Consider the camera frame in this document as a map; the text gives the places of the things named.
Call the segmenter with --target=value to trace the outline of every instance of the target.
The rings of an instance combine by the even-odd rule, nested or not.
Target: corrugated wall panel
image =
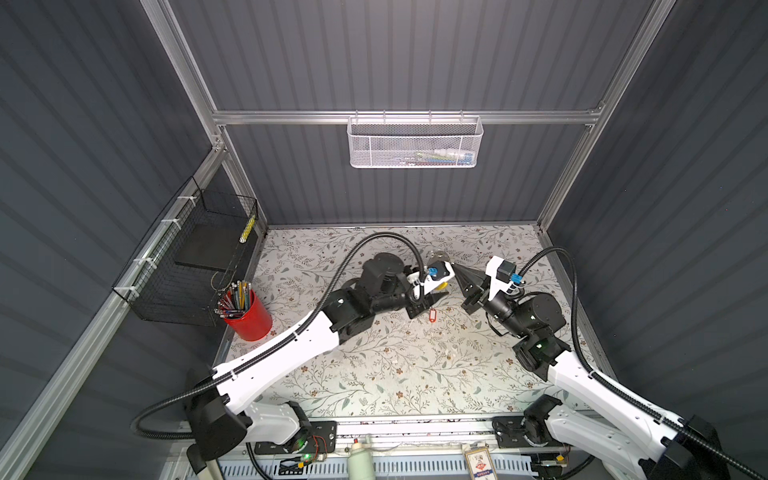
[[[619,380],[764,475],[767,81],[767,3],[678,2],[549,232]]]
[[[0,131],[1,445],[210,143],[138,1],[1,3]],[[28,478],[156,474],[127,418],[215,348],[193,330],[126,319]]]
[[[536,220],[584,130],[489,125],[475,168],[383,170],[349,165],[342,126],[227,129],[273,225]]]
[[[595,107],[650,2],[171,2],[222,110]]]

